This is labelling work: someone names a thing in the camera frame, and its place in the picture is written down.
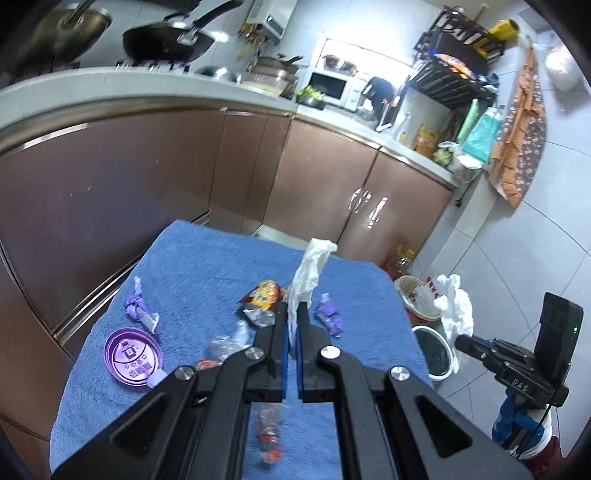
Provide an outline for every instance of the orange cloth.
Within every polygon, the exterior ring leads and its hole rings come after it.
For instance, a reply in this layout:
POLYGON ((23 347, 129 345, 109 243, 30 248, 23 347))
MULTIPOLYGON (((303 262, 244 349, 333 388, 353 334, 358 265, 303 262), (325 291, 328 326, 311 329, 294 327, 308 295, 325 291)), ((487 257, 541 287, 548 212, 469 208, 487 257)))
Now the orange cloth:
POLYGON ((545 112, 534 50, 519 74, 517 92, 491 153, 491 182, 513 207, 521 203, 540 162, 545 112))

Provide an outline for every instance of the microwave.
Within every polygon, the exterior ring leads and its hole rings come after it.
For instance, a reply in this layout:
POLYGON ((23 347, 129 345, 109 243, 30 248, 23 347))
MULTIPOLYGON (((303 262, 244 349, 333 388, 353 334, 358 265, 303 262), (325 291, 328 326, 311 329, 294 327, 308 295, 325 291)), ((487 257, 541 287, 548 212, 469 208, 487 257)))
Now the microwave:
POLYGON ((324 101, 354 112, 359 104, 361 92, 369 77, 357 74, 354 77, 323 69, 308 69, 304 85, 310 85, 324 93, 324 101))

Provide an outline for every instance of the blue towel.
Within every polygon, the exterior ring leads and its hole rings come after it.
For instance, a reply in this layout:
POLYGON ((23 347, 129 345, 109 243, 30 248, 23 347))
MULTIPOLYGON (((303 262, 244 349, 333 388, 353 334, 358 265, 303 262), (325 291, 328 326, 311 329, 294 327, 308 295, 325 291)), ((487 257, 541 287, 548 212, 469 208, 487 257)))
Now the blue towel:
MULTIPOLYGON (((112 332, 122 327, 143 328, 124 309, 125 299, 134 292, 135 275, 141 278, 150 310, 160 314, 155 337, 164 352, 164 370, 170 373, 177 365, 208 357, 211 336, 234 332, 236 303, 260 281, 271 278, 288 286, 302 254, 272 242, 182 221, 164 230, 86 339, 51 431, 51 470, 148 391, 119 383, 103 360, 103 346, 112 332)), ((428 382, 423 354, 392 281, 383 271, 370 263, 331 257, 320 276, 313 305, 323 292, 330 293, 345 322, 344 334, 332 340, 335 345, 370 367, 385 370, 406 365, 428 382)), ((274 466, 261 462, 251 418, 243 479, 342 478, 333 407, 300 403, 295 374, 295 362, 290 361, 286 415, 280 430, 284 456, 274 466)))

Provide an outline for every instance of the countertop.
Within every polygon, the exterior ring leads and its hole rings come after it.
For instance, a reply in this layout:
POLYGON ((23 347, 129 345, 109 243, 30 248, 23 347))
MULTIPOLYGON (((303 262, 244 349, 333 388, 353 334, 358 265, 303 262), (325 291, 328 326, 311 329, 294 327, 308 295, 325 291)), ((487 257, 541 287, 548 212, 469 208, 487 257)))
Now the countertop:
POLYGON ((451 172, 394 140, 346 115, 323 111, 275 98, 195 74, 161 72, 148 68, 99 67, 50 73, 0 90, 0 130, 19 121, 65 106, 96 100, 138 96, 176 96, 226 100, 293 113, 311 123, 381 149, 451 187, 458 183, 451 172))

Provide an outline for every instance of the purple bottle cap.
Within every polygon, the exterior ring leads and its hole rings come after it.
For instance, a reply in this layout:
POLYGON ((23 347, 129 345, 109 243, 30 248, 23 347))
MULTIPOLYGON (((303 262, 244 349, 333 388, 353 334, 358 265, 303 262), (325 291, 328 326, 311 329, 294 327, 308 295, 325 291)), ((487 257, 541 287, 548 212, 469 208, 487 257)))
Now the purple bottle cap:
POLYGON ((111 375, 125 385, 146 385, 148 377, 162 368, 160 345, 137 328, 121 328, 105 342, 105 364, 111 375))

